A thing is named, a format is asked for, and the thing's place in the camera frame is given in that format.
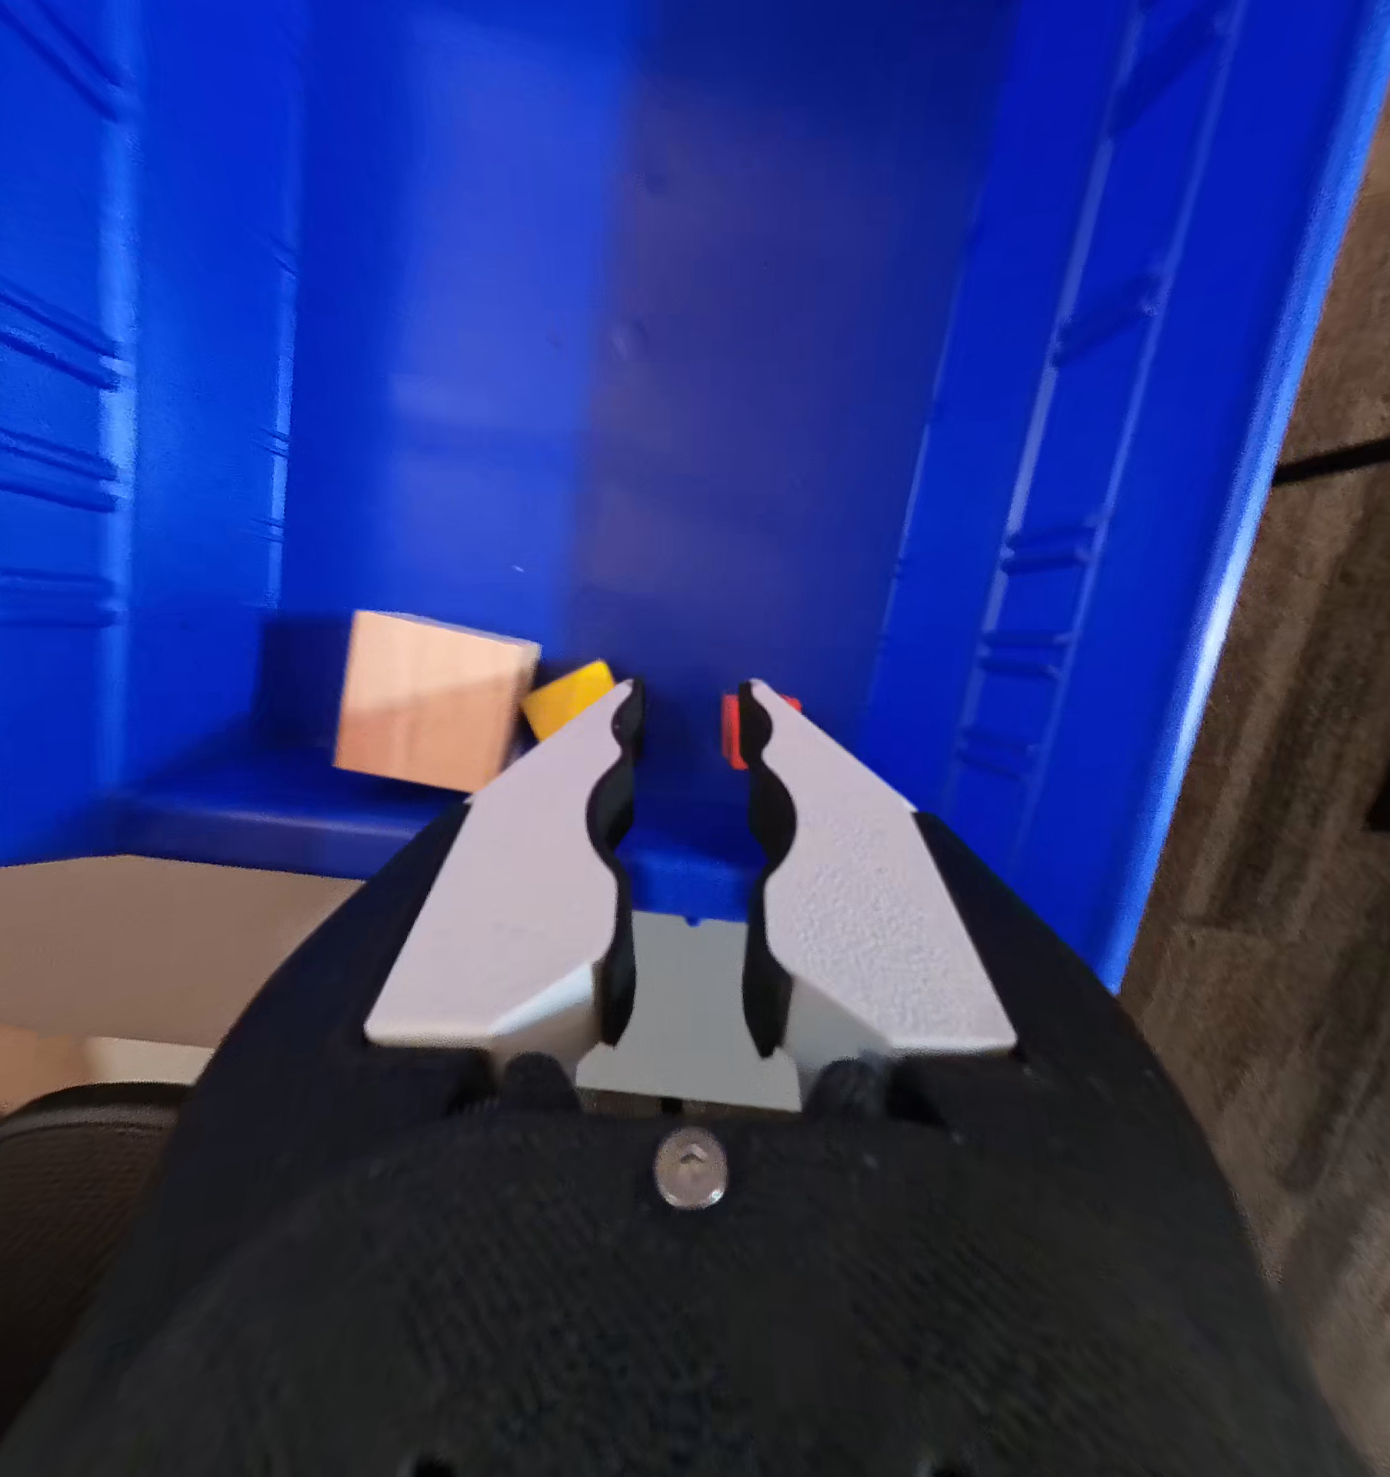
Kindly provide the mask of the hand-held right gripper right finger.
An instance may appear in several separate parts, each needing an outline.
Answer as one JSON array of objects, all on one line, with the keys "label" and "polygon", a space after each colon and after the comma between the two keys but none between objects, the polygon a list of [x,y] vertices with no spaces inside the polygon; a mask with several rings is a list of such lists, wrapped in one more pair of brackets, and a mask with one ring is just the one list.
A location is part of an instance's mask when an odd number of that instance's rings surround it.
[{"label": "hand-held right gripper right finger", "polygon": [[758,1055],[809,1092],[838,1063],[1011,1052],[916,809],[764,682],[741,685],[738,718],[764,860],[741,971]]}]

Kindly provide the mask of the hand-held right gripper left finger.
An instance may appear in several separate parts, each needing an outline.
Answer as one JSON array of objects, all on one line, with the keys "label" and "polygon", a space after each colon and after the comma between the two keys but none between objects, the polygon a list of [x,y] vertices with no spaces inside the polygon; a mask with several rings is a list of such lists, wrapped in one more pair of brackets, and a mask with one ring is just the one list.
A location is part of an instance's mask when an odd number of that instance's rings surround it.
[{"label": "hand-held right gripper left finger", "polygon": [[638,680],[527,751],[459,829],[366,1021],[369,1043],[579,1061],[633,1007],[630,881],[646,697]]}]

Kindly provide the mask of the red wooden cube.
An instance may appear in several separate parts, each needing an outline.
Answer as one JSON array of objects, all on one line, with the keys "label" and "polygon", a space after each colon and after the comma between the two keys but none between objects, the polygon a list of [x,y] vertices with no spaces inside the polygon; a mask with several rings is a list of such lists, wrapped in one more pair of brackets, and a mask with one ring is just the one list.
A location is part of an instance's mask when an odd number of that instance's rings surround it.
[{"label": "red wooden cube", "polygon": [[750,755],[758,757],[759,766],[776,765],[781,742],[792,729],[790,717],[778,715],[778,703],[793,714],[804,714],[795,695],[761,683],[749,683],[722,695],[721,752],[732,771],[745,774]]}]

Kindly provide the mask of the blue plastic bin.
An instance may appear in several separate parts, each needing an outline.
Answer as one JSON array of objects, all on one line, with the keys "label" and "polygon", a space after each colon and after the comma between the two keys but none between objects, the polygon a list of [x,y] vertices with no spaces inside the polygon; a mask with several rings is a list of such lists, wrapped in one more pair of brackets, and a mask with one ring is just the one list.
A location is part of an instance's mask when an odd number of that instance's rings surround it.
[{"label": "blue plastic bin", "polygon": [[0,866],[370,877],[358,611],[762,678],[1119,986],[1390,4],[0,4]]}]

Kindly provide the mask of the grey desk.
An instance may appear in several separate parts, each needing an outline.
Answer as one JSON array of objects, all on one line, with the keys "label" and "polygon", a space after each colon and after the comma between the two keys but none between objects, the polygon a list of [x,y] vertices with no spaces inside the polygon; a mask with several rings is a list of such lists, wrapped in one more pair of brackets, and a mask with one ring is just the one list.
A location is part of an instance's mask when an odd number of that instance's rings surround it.
[{"label": "grey desk", "polygon": [[[479,1095],[512,1063],[393,1049],[366,1021],[444,860],[423,844],[360,888],[207,864],[110,858],[0,869],[0,1026],[218,1050],[258,1101]],[[795,1073],[741,1018],[742,931],[632,917],[635,997],[618,1044],[544,1055],[584,1093],[758,1110]]]}]

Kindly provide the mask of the plain wooden cube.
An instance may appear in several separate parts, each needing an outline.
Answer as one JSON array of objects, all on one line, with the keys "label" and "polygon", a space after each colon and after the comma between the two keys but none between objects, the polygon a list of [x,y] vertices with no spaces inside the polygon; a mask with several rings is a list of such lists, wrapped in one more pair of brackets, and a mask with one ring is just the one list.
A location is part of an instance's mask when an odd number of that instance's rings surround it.
[{"label": "plain wooden cube", "polygon": [[335,729],[340,771],[476,794],[509,763],[535,642],[400,614],[350,622]]}]

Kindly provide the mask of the yellow wooden cube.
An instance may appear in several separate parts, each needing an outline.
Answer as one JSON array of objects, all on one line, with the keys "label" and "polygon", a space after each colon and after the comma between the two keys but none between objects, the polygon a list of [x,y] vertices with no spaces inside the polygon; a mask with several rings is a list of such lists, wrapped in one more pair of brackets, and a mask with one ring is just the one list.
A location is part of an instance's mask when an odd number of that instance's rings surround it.
[{"label": "yellow wooden cube", "polygon": [[519,711],[536,745],[543,745],[602,702],[615,688],[609,665],[593,660],[527,692]]}]

